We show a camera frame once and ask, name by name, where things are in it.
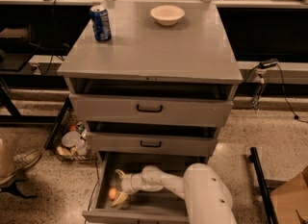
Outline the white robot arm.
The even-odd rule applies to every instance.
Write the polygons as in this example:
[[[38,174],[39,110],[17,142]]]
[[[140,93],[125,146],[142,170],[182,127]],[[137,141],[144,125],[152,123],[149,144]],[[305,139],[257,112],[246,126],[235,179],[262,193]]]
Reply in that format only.
[[[140,173],[116,169],[119,191],[112,202],[115,208],[138,191],[156,192],[163,188],[185,201],[190,224],[237,224],[232,211],[233,197],[218,174],[207,164],[191,164],[182,177],[147,165]]]

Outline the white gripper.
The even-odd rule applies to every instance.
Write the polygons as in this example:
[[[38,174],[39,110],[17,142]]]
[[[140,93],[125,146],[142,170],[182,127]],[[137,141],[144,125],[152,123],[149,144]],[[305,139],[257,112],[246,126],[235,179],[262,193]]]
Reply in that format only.
[[[134,194],[141,190],[142,177],[141,173],[129,173],[125,174],[122,170],[116,169],[115,173],[121,180],[121,191],[112,203],[112,207],[115,208],[123,204],[128,198],[128,194]]]

